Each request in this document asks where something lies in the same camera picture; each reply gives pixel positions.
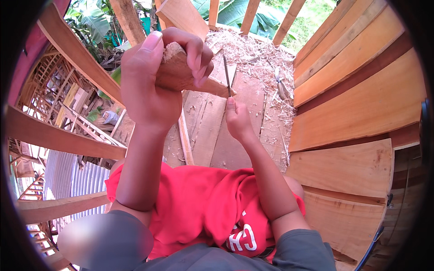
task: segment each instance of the wooden wall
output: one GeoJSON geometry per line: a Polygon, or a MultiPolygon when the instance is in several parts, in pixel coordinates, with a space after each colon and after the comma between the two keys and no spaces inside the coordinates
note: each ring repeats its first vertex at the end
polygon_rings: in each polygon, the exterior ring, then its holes
{"type": "Polygon", "coordinates": [[[395,151],[418,144],[422,67],[385,0],[343,0],[293,65],[298,112],[286,174],[303,185],[306,220],[331,244],[337,269],[354,270],[402,171],[395,151]]]}

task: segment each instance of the right hand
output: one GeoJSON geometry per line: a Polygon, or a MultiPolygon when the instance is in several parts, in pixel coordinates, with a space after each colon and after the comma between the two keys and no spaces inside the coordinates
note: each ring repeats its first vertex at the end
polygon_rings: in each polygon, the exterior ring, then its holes
{"type": "Polygon", "coordinates": [[[241,102],[235,102],[232,97],[226,101],[226,123],[231,136],[240,143],[247,138],[255,137],[247,106],[241,102]]]}

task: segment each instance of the left hand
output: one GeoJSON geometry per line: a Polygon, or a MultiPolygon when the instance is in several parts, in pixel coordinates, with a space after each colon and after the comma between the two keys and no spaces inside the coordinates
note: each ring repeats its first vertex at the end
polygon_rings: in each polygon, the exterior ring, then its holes
{"type": "Polygon", "coordinates": [[[171,42],[179,43],[186,51],[195,85],[203,84],[214,68],[214,54],[199,37],[177,28],[151,32],[122,57],[121,96],[129,117],[137,125],[162,133],[176,123],[182,109],[180,92],[155,86],[164,46],[171,42]]]}

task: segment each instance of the knee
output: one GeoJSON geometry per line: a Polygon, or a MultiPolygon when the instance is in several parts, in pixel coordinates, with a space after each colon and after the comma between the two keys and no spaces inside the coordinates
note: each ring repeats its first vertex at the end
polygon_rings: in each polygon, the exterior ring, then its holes
{"type": "Polygon", "coordinates": [[[283,176],[291,191],[304,200],[304,190],[301,184],[294,178],[289,176],[283,176]]]}

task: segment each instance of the sawdust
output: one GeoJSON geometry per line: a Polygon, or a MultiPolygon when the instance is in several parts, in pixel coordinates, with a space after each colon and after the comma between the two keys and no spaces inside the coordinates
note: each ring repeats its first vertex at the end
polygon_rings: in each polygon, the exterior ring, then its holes
{"type": "MultiPolygon", "coordinates": [[[[236,63],[238,72],[257,78],[263,83],[263,90],[266,93],[264,102],[266,106],[279,112],[277,117],[284,126],[277,128],[282,128],[282,135],[279,134],[279,137],[284,138],[285,145],[285,151],[282,153],[282,163],[287,165],[289,163],[289,154],[286,150],[293,118],[296,115],[296,109],[292,106],[294,97],[293,60],[295,56],[281,48],[274,47],[271,41],[269,43],[261,42],[250,36],[240,36],[237,32],[226,29],[216,32],[210,31],[205,43],[211,50],[223,48],[222,51],[227,58],[228,65],[236,63]],[[274,75],[276,67],[280,69],[279,76],[287,88],[289,99],[282,100],[278,94],[274,75]]],[[[222,61],[223,54],[216,54],[214,59],[222,61]]],[[[267,121],[273,121],[265,112],[266,110],[264,111],[263,125],[267,121]]]]}

